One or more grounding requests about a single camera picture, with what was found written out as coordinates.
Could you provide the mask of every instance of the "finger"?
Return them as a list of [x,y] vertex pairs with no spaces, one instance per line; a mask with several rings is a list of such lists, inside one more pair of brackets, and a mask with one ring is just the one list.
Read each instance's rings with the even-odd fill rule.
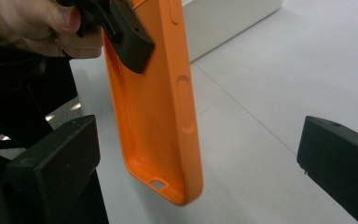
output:
[[57,43],[68,49],[97,49],[103,46],[102,28],[95,27],[83,37],[77,35],[58,35]]
[[98,58],[101,56],[102,49],[66,49],[61,48],[62,54],[70,57],[70,58],[76,58],[76,59],[92,59],[92,58]]
[[55,1],[38,1],[34,13],[39,20],[59,34],[74,34],[80,27],[80,12],[76,7],[62,7]]
[[54,42],[55,37],[49,37],[44,40],[27,40],[26,45],[32,52],[48,57],[65,57],[62,53],[62,47]]

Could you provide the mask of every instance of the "white surface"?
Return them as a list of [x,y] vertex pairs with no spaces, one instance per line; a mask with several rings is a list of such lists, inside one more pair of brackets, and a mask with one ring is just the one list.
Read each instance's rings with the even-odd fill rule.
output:
[[277,10],[283,0],[182,0],[190,61]]
[[176,207],[127,172],[104,59],[73,61],[98,120],[111,223],[357,223],[296,163],[306,115],[358,132],[358,1],[286,0],[192,63],[204,191]]

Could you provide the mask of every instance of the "orange phone case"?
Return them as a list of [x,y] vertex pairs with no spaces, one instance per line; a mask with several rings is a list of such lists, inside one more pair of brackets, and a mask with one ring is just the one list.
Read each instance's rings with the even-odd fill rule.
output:
[[131,0],[155,42],[141,75],[104,37],[124,161],[130,173],[177,205],[202,192],[200,143],[180,0]]

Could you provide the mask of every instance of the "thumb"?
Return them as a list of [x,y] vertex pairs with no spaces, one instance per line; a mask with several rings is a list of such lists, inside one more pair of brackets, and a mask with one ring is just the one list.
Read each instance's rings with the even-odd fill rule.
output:
[[59,34],[74,34],[81,23],[80,12],[76,7],[62,7],[56,3],[46,19],[46,23]]

